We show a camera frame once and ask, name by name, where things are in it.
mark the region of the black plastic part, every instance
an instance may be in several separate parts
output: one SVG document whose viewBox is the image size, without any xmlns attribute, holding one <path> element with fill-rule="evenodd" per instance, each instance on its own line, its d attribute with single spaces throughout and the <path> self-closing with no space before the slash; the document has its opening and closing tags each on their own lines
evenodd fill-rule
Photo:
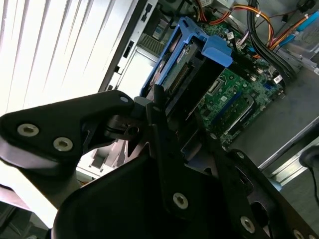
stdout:
<svg viewBox="0 0 319 239">
<path fill-rule="evenodd" d="M 304 13 L 316 5 L 315 0 L 300 0 L 297 3 L 297 8 L 300 12 Z"/>
<path fill-rule="evenodd" d="M 283 15 L 283 17 L 281 18 L 281 22 L 282 23 L 287 23 L 288 22 L 288 14 Z"/>
<path fill-rule="evenodd" d="M 319 146 L 306 149 L 301 154 L 299 162 L 303 167 L 319 169 Z"/>
<path fill-rule="evenodd" d="M 113 142 L 103 134 L 108 120 L 129 115 L 133 108 L 133 100 L 124 93 L 107 91 L 6 114 L 0 118 L 0 158 L 42 175 L 70 175 L 83 154 Z M 39 134 L 20 135 L 17 128 L 24 123 L 37 126 Z M 70 151 L 53 146 L 59 137 L 72 141 Z"/>
<path fill-rule="evenodd" d="M 218 181 L 187 167 L 185 176 L 196 185 L 188 201 L 196 210 L 191 221 L 167 213 L 157 164 L 140 156 L 73 193 L 58 211 L 51 238 L 242 239 L 229 227 Z"/>
</svg>

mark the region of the black plastic bracket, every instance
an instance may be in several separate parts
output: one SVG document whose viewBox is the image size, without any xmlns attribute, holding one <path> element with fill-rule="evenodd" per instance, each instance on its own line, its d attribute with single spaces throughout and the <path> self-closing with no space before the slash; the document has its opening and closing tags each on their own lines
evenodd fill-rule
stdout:
<svg viewBox="0 0 319 239">
<path fill-rule="evenodd" d="M 0 158 L 42 175 L 70 175 L 83 154 L 114 141 L 104 134 L 109 120 L 129 116 L 133 108 L 126 94 L 108 91 L 6 114 L 0 118 Z M 21 135 L 23 124 L 34 125 L 38 133 Z M 60 137 L 72 142 L 70 150 L 54 147 Z"/>
</svg>

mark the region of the black cable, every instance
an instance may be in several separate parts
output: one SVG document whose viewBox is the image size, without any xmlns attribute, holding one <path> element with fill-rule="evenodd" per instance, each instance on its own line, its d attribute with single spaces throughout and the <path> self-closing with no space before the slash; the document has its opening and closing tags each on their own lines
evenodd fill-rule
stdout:
<svg viewBox="0 0 319 239">
<path fill-rule="evenodd" d="M 249 6 L 256 8 L 257 0 L 250 0 Z M 283 77 L 285 84 L 286 84 L 286 81 L 290 81 L 294 79 L 296 77 L 296 74 L 294 70 L 292 69 L 292 67 L 279 55 L 269 50 L 258 37 L 256 32 L 254 12 L 252 11 L 247 12 L 247 23 L 248 23 L 248 29 L 250 32 L 251 42 L 256 52 L 277 69 L 279 74 Z"/>
<path fill-rule="evenodd" d="M 317 189 L 317 181 L 316 181 L 316 177 L 315 177 L 315 172 L 314 172 L 314 170 L 312 168 L 309 168 L 309 171 L 310 171 L 310 173 L 311 173 L 311 175 L 313 177 L 313 180 L 314 180 L 315 200 L 316 200 L 316 203 L 317 203 L 317 205 L 319 207 L 319 198 L 318 198 L 318 194 L 317 194 L 318 189 Z"/>
</svg>

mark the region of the black mounting arm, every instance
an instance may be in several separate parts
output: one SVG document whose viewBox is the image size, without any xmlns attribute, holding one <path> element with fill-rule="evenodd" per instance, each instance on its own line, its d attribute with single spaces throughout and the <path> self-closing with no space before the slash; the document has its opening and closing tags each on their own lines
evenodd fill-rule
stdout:
<svg viewBox="0 0 319 239">
<path fill-rule="evenodd" d="M 0 158 L 42 175 L 70 175 L 83 154 L 134 136 L 134 108 L 127 95 L 110 91 L 6 114 Z"/>
<path fill-rule="evenodd" d="M 0 118 L 1 160 L 52 178 L 94 148 L 128 141 L 123 166 L 64 201 L 52 238 L 319 238 L 244 153 L 201 132 L 206 168 L 184 165 L 162 97 L 108 91 Z"/>
</svg>

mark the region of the motherboard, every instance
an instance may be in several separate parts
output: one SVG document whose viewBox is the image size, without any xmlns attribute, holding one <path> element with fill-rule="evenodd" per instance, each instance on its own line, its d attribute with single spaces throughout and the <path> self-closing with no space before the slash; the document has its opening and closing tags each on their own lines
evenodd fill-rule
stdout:
<svg viewBox="0 0 319 239">
<path fill-rule="evenodd" d="M 275 69 L 249 52 L 251 44 L 237 44 L 243 34 L 229 24 L 202 24 L 208 35 L 219 35 L 233 49 L 233 63 L 225 69 L 198 105 L 206 129 L 228 146 L 276 98 L 284 88 L 276 84 Z"/>
</svg>

